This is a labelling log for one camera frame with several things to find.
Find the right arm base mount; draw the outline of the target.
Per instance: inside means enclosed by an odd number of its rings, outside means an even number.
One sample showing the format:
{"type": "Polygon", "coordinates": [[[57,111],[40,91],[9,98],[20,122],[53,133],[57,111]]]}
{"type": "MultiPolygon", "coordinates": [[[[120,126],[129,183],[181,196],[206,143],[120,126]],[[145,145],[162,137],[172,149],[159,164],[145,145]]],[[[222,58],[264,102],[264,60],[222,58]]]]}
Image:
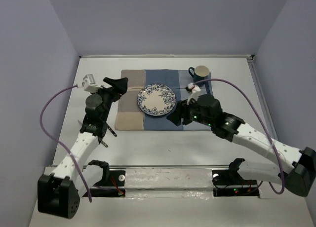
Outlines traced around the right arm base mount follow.
{"type": "Polygon", "coordinates": [[[228,169],[212,170],[212,183],[214,197],[260,196],[256,180],[244,180],[228,169]]]}

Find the blue floral plate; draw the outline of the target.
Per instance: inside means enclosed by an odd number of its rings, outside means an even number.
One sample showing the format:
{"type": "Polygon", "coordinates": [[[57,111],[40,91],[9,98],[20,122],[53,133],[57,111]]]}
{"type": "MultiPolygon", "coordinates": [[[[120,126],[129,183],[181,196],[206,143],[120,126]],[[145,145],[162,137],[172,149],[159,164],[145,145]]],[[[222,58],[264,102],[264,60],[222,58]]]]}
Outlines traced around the blue floral plate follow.
{"type": "Polygon", "coordinates": [[[154,83],[145,86],[137,95],[140,110],[150,116],[163,116],[173,110],[176,95],[167,85],[154,83]]]}

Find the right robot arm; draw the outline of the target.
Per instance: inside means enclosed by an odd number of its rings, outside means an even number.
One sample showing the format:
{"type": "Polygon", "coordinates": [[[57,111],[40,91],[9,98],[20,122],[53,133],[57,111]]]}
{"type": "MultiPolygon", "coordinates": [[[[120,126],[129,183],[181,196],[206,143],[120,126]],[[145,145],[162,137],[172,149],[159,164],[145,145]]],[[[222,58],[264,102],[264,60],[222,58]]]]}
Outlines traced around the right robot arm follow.
{"type": "Polygon", "coordinates": [[[241,145],[261,155],[270,164],[260,164],[236,158],[226,170],[231,183],[242,180],[261,180],[284,185],[291,193],[306,197],[316,179],[316,152],[303,150],[269,139],[243,119],[226,113],[212,95],[178,101],[167,119],[176,126],[195,121],[211,128],[217,137],[241,145]]]}

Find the metal knife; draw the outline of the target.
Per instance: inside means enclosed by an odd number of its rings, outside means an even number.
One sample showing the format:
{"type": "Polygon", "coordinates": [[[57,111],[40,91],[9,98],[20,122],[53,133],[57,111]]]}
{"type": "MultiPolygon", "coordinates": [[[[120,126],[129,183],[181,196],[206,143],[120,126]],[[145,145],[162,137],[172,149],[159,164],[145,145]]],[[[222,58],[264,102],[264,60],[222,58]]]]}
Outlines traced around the metal knife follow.
{"type": "MultiPolygon", "coordinates": [[[[82,122],[81,121],[78,120],[78,124],[79,124],[80,127],[82,127],[82,122]]],[[[106,148],[109,147],[104,141],[101,141],[100,144],[103,145],[106,148]]]]}

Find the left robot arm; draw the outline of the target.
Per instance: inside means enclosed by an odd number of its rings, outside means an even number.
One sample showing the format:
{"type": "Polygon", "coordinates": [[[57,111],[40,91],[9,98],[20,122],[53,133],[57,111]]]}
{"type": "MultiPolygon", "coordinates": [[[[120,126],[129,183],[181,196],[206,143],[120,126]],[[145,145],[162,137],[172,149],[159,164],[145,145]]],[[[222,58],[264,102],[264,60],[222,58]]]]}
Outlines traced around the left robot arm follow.
{"type": "Polygon", "coordinates": [[[37,204],[40,213],[72,219],[78,211],[80,199],[87,195],[89,201],[92,201],[90,189],[104,185],[108,181],[112,182],[119,197],[125,195],[110,175],[107,162],[88,160],[92,152],[103,142],[106,132],[113,131],[107,124],[112,103],[118,101],[128,89],[126,77],[105,77],[103,81],[109,85],[108,88],[97,85],[93,75],[86,75],[82,82],[68,88],[83,89],[90,94],[85,101],[85,116],[81,128],[71,148],[42,128],[42,131],[61,145],[67,154],[50,174],[43,174],[38,179],[37,204]]]}

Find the green mug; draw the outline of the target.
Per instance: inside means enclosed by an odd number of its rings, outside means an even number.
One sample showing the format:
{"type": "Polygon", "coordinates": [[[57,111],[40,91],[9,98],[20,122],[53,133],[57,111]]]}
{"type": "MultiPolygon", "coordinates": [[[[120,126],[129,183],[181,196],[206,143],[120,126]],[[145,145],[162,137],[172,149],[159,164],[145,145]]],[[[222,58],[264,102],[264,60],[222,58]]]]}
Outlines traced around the green mug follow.
{"type": "Polygon", "coordinates": [[[198,82],[207,79],[210,74],[210,70],[208,67],[200,65],[195,68],[189,67],[188,73],[193,78],[194,82],[198,82]]]}

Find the metal fork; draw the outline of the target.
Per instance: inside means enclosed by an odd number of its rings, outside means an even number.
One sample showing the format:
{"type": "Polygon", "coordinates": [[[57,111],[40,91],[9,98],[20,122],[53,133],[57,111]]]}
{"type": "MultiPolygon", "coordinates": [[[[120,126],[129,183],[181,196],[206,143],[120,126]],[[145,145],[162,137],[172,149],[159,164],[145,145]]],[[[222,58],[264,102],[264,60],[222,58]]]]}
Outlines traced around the metal fork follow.
{"type": "Polygon", "coordinates": [[[108,125],[108,130],[115,136],[117,137],[116,132],[108,125]]]}

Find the blue and beige cloth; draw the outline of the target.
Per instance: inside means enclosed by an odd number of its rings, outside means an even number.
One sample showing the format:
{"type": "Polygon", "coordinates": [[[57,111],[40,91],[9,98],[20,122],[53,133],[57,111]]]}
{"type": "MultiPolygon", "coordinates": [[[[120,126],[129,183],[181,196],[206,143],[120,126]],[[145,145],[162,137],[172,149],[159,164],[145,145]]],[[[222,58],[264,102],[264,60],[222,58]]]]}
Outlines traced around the blue and beige cloth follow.
{"type": "Polygon", "coordinates": [[[193,82],[190,70],[122,70],[121,77],[128,78],[128,91],[118,101],[118,114],[115,130],[132,131],[208,131],[210,128],[192,122],[188,125],[175,126],[166,116],[150,116],[141,111],[137,104],[140,90],[152,83],[161,83],[170,87],[177,100],[185,100],[189,93],[185,87],[193,82]]]}

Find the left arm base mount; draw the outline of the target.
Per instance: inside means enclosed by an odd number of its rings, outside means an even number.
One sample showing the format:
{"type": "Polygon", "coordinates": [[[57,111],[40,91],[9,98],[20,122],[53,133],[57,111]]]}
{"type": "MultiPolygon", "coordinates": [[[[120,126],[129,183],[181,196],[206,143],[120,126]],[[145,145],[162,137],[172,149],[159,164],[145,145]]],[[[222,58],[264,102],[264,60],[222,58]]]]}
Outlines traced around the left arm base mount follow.
{"type": "Polygon", "coordinates": [[[125,197],[125,176],[125,170],[110,170],[110,175],[106,181],[99,181],[90,189],[91,196],[107,198],[125,197]]]}

